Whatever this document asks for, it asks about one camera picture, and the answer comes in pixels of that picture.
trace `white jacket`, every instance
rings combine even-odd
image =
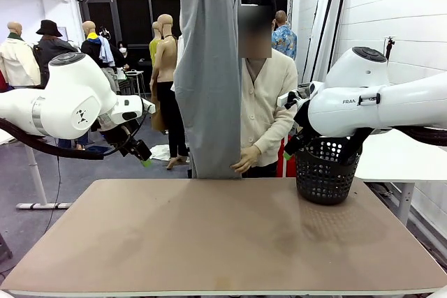
[[[13,87],[30,87],[41,83],[41,72],[28,43],[7,38],[0,45],[0,71]]]
[[[256,145],[261,151],[257,166],[278,161],[281,140],[292,129],[297,107],[277,107],[279,96],[298,87],[298,72],[292,58],[272,50],[256,81],[242,62],[241,147]]]

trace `stand base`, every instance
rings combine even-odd
[[[58,203],[53,203],[53,202],[49,202],[46,205],[41,205],[38,203],[33,203],[33,204],[22,204],[19,203],[17,205],[15,205],[16,209],[68,209],[71,206],[71,202],[58,202]]]

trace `white brick wall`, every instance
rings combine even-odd
[[[303,72],[317,0],[300,0],[293,9],[298,34],[297,66]],[[446,0],[345,0],[338,58],[354,46],[383,51],[384,38],[395,36],[390,81],[410,82],[447,70]],[[419,183],[414,207],[447,237],[447,185]]]

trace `black bucket hat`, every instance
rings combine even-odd
[[[41,27],[36,34],[57,36],[58,38],[62,36],[62,34],[57,30],[56,22],[51,20],[42,20]]]

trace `plastic laundry basket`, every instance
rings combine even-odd
[[[362,149],[340,165],[337,158],[347,142],[344,137],[318,137],[295,154],[296,185],[302,197],[323,205],[339,204],[348,197]]]

